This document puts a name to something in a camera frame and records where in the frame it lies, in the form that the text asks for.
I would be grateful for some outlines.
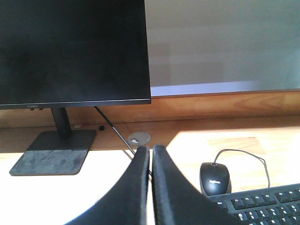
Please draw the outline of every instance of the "black mouse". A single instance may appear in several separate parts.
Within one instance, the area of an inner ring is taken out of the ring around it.
[[[200,187],[202,194],[207,196],[231,193],[231,181],[227,167],[220,163],[202,163]]]

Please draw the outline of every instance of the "wooden edge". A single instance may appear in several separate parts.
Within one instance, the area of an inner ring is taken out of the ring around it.
[[[102,106],[112,123],[300,114],[300,90],[153,97],[149,105]],[[106,124],[93,107],[67,109],[72,125]],[[54,126],[50,109],[1,110],[0,128]]]

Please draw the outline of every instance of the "keyboard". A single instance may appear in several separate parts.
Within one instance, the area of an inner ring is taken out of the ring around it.
[[[218,207],[249,225],[300,225],[300,184],[213,195]]]

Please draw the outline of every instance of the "wooden desk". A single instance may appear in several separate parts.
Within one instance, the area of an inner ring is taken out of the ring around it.
[[[300,116],[177,120],[116,124],[128,137],[136,131],[152,136],[149,146],[164,144],[186,178],[200,190],[199,168],[224,148],[247,150],[267,161],[272,186],[300,183]],[[98,125],[82,128],[98,129]],[[52,127],[0,129],[0,224],[64,224],[92,206],[129,165],[126,146],[106,126],[98,131],[85,163],[75,176],[12,177],[8,171],[34,138]],[[263,165],[254,157],[224,152],[232,191],[264,188]],[[149,195],[149,224],[153,223]]]

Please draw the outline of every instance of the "wall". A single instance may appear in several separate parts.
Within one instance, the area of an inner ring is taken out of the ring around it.
[[[300,1],[145,4],[153,96],[300,87]]]

